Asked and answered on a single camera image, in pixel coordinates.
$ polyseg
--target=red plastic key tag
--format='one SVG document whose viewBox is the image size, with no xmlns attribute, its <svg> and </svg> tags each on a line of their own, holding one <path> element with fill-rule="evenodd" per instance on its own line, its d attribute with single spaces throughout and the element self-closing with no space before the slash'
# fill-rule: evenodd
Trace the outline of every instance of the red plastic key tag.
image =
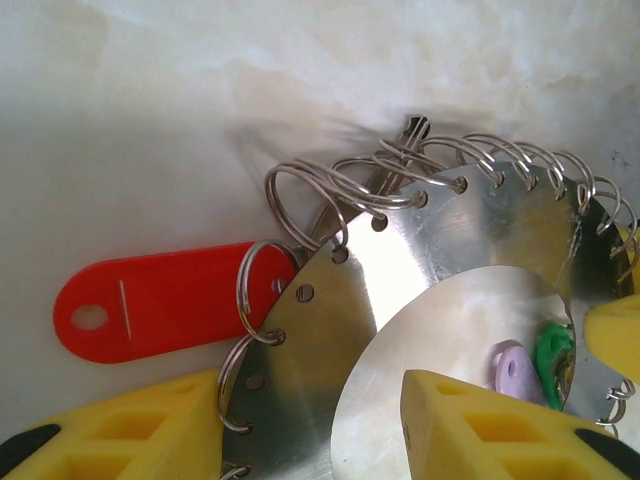
<svg viewBox="0 0 640 480">
<path fill-rule="evenodd" d="M 61 290 L 56 334 L 71 352 L 120 363 L 224 340 L 246 331 L 236 308 L 236 277 L 252 243 L 93 264 Z M 251 324 L 258 328 L 294 267 L 264 249 L 251 269 Z"/>
</svg>

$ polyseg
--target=key tag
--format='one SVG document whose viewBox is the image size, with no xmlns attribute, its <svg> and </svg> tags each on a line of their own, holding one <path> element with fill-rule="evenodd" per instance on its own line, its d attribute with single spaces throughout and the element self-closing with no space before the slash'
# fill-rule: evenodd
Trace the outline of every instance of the key tag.
<svg viewBox="0 0 640 480">
<path fill-rule="evenodd" d="M 236 274 L 252 243 L 109 260 L 73 276 L 53 322 L 60 342 L 97 363 L 120 363 L 240 336 Z M 258 328 L 294 275 L 275 248 L 256 259 L 249 288 Z"/>
<path fill-rule="evenodd" d="M 538 373 L 524 347 L 508 347 L 500 355 L 496 367 L 496 392 L 547 406 Z"/>
</svg>

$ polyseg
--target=purple key tag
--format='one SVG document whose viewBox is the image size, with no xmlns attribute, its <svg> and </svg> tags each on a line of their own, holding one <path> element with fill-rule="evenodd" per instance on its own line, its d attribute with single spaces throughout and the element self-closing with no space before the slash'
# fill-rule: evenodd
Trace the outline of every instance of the purple key tag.
<svg viewBox="0 0 640 480">
<path fill-rule="evenodd" d="M 540 378 L 524 347 L 505 349 L 496 367 L 496 392 L 547 406 Z"/>
</svg>

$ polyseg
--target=round metal plate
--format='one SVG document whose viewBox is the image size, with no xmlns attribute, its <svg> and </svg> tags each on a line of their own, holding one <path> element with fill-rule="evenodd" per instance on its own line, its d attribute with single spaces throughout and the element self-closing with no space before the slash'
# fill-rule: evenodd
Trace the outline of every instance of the round metal plate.
<svg viewBox="0 0 640 480">
<path fill-rule="evenodd" d="M 470 270 L 420 294 L 376 335 L 344 386 L 331 434 L 334 478 L 411 480 L 400 421 L 404 372 L 492 389 L 500 352 L 514 344 L 532 352 L 550 322 L 571 322 L 564 302 L 521 268 Z"/>
<path fill-rule="evenodd" d="M 371 228 L 361 214 L 349 223 L 349 256 L 332 259 L 328 242 L 283 292 L 263 329 L 283 328 L 286 340 L 252 345 L 237 374 L 228 406 L 235 421 L 251 421 L 250 434 L 225 432 L 226 464 L 251 466 L 260 479 L 330 479 L 330 438 L 343 386 L 376 333 L 424 290 L 458 273 L 490 265 L 529 269 L 551 284 L 576 322 L 577 365 L 567 410 L 585 418 L 605 416 L 609 386 L 621 377 L 593 358 L 582 342 L 581 320 L 596 304 L 632 293 L 630 279 L 616 279 L 628 259 L 609 258 L 620 238 L 615 229 L 596 235 L 604 210 L 592 202 L 577 214 L 576 185 L 555 200 L 546 170 L 532 167 L 539 185 L 527 192 L 508 164 L 500 188 L 476 166 L 448 170 L 469 187 L 456 194 L 444 187 L 413 183 L 425 190 L 422 209 L 388 213 L 388 226 Z M 296 291 L 313 292 L 299 302 Z M 264 386 L 248 390 L 246 380 L 262 375 Z M 602 378 L 603 383 L 593 382 Z"/>
</svg>

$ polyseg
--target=marble background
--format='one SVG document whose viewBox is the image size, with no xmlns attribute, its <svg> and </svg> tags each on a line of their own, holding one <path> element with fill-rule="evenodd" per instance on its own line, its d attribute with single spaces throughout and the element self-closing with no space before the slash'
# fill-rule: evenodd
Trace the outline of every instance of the marble background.
<svg viewBox="0 0 640 480">
<path fill-rule="evenodd" d="M 73 357 L 73 273 L 279 235 L 267 169 L 409 112 L 570 149 L 640 208 L 639 82 L 634 0 L 0 0 L 0 437 L 224 356 Z"/>
</svg>

